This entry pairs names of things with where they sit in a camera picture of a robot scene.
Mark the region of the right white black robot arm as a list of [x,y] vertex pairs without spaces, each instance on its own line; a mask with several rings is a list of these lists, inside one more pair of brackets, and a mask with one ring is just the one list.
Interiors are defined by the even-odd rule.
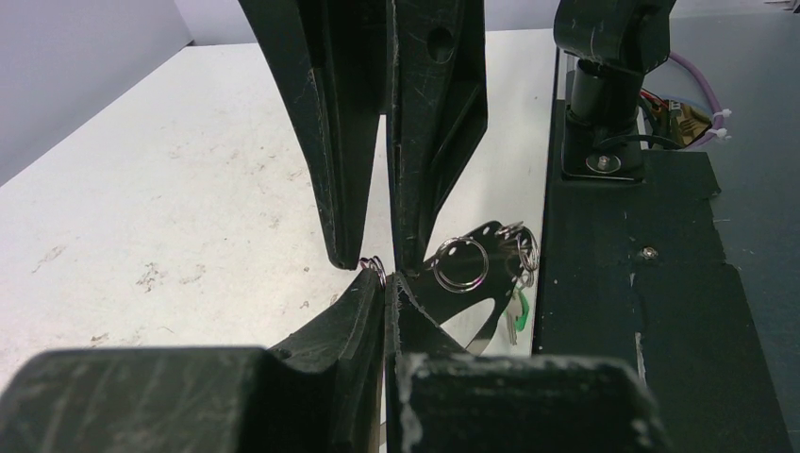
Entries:
[[[433,226],[488,126],[480,1],[244,1],[311,178],[325,247],[358,264],[379,126],[392,249],[421,269]],[[670,54],[670,1],[562,1],[557,47],[589,81],[573,117],[619,149],[644,77]]]

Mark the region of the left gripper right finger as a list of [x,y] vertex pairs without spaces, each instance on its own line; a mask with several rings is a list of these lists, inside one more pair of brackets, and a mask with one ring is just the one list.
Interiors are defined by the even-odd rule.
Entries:
[[386,440],[391,452],[669,452],[658,405],[623,361],[468,353],[386,287]]

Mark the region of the green tagged key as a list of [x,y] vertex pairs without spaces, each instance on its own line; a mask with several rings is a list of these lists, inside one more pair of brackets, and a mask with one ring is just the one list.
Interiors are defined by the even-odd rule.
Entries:
[[530,306],[521,290],[516,290],[511,296],[505,310],[508,340],[511,345],[518,343],[518,336],[524,331]]

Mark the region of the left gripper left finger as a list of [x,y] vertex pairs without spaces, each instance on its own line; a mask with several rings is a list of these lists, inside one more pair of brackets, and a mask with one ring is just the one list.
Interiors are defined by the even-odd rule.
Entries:
[[383,286],[363,270],[279,344],[61,349],[1,397],[5,452],[375,452]]

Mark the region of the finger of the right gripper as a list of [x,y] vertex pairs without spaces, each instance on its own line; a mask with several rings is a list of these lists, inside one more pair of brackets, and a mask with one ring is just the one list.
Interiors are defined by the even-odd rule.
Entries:
[[488,126],[485,6],[389,1],[387,159],[394,263],[420,272],[437,216]]
[[325,249],[358,266],[379,108],[359,1],[243,1],[308,166]]

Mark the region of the metal key holder ring plate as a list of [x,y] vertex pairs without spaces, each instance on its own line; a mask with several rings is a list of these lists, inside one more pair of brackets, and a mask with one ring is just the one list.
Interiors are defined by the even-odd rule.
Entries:
[[[447,239],[412,275],[386,280],[387,346],[401,352],[483,354],[498,331],[508,340],[505,310],[516,290],[534,285],[540,247],[523,223],[490,221]],[[444,325],[484,302],[486,319],[463,343]]]

